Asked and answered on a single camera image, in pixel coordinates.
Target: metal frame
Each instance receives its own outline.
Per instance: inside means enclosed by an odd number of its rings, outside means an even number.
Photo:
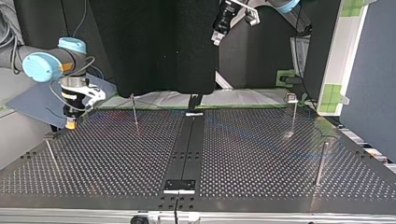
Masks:
[[[341,215],[341,214],[248,214],[248,213],[185,213],[178,212],[182,223],[192,216],[199,221],[189,223],[396,223],[393,216]],[[114,210],[63,210],[63,209],[0,209],[0,223],[129,223],[131,218],[147,216],[160,220],[157,223],[175,223],[172,212],[114,211]]]
[[[169,179],[194,179],[196,180],[196,186],[200,186],[201,181],[201,168],[203,162],[203,142],[204,142],[204,129],[205,129],[205,117],[184,117],[182,127],[179,130],[178,139],[174,146],[173,152],[175,158],[172,158],[167,166],[167,172],[163,178],[163,186],[166,180]],[[351,152],[354,157],[359,158],[362,162],[369,165],[370,169],[375,170],[376,174],[381,177],[382,180],[396,184],[396,178],[394,173],[382,165],[376,159],[370,157],[363,148],[354,143],[347,136],[342,134],[339,130],[333,126],[329,130],[335,137],[339,138],[346,146],[347,151]],[[35,154],[46,150],[46,144],[43,143],[40,146],[30,151],[31,159],[34,158]],[[9,172],[14,171],[21,165],[28,162],[27,158],[18,159],[11,163],[6,169],[0,172],[0,179],[5,177]],[[320,158],[318,158],[318,167],[320,166]],[[87,213],[87,216],[91,214],[100,214],[100,217],[105,217],[106,214],[112,216],[113,214],[126,214],[131,216],[134,212],[127,211],[138,211],[144,209],[146,211],[164,211],[158,214],[165,214],[170,216],[173,212],[177,211],[178,216],[185,216],[191,214],[191,212],[200,212],[201,220],[207,218],[208,221],[228,221],[228,220],[251,220],[251,221],[279,221],[283,220],[299,220],[295,217],[295,213],[300,214],[304,218],[307,218],[304,214],[310,213],[335,213],[335,214],[395,214],[394,206],[395,202],[390,201],[372,201],[365,199],[358,200],[340,200],[340,199],[325,199],[317,197],[315,194],[309,197],[288,199],[288,200],[263,200],[257,198],[254,200],[244,200],[242,198],[231,198],[231,199],[219,199],[219,198],[205,198],[199,193],[199,187],[195,189],[194,195],[167,195],[160,193],[159,195],[148,196],[140,195],[139,197],[92,197],[92,196],[70,196],[70,197],[42,197],[42,196],[18,196],[18,195],[0,195],[0,216],[10,218],[10,220],[21,220],[27,218],[31,214],[32,216],[54,218],[57,215],[47,217],[47,213],[57,212],[60,216],[67,216],[67,214],[74,214],[74,216],[83,216]],[[331,216],[320,215],[318,220],[324,220],[322,218],[330,218]],[[346,215],[336,215],[335,219],[346,220]],[[380,218],[377,216],[362,216],[364,218]],[[390,218],[389,223],[394,223],[393,218]]]

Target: metal bracket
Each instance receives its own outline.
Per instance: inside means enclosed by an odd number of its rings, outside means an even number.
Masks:
[[[187,110],[187,117],[203,116],[201,110],[196,109],[196,106],[200,105],[204,96],[202,94],[191,95],[189,100],[189,109]]]
[[[250,26],[255,26],[260,23],[260,16],[259,12],[256,10],[254,7],[250,7],[246,4],[243,4],[239,2],[238,0],[228,0],[230,2],[234,2],[237,5],[244,7],[246,9],[245,11],[245,21],[250,25]]]
[[[195,180],[167,180],[164,194],[195,194]]]

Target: black fabric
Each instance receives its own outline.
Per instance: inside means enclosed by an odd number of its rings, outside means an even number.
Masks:
[[[320,95],[340,4],[341,0],[307,1],[303,4],[303,10],[313,25],[304,83],[309,95],[314,99],[318,99]]]
[[[67,35],[61,0],[14,0],[26,45],[54,49]]]
[[[293,68],[290,38],[295,29],[272,7],[257,10],[259,25],[240,21],[220,45],[219,72],[235,88],[274,88],[277,71]]]
[[[81,0],[62,0],[62,3],[64,7],[66,27],[68,27],[68,34],[73,35],[81,22],[81,18],[84,14],[85,3]],[[103,72],[104,79],[115,83],[114,73],[111,69],[110,62],[108,61],[102,37],[97,29],[96,21],[93,17],[89,2],[87,4],[87,16],[76,32],[76,38],[82,39],[87,43],[88,54],[95,56],[96,61],[94,66],[98,67]],[[101,76],[98,74],[98,71],[92,68],[89,68],[88,72]]]
[[[91,7],[120,96],[214,90],[218,1],[94,0]]]

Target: green tape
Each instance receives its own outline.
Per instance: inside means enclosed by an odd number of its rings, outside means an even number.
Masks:
[[[341,85],[327,84],[324,86],[319,112],[335,113],[341,103]]]
[[[364,6],[364,0],[345,0],[341,17],[358,17]]]
[[[286,84],[286,82],[283,82],[280,80],[281,77],[295,77],[295,71],[294,70],[279,70],[277,71],[277,76],[276,76],[276,86],[277,87],[287,87],[287,88],[292,88],[292,84]]]

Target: white panel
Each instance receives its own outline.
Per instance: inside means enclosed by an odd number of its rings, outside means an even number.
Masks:
[[[0,119],[0,170],[39,145],[50,126],[13,112]]]
[[[361,40],[361,31],[366,18],[368,6],[365,6],[359,17],[339,17],[334,29],[332,47],[330,49],[329,61],[323,78],[321,93],[318,100],[320,107],[323,90],[326,84],[342,85],[341,94],[347,92],[353,63]],[[340,116],[342,105],[337,106],[335,113],[322,113],[321,116]]]

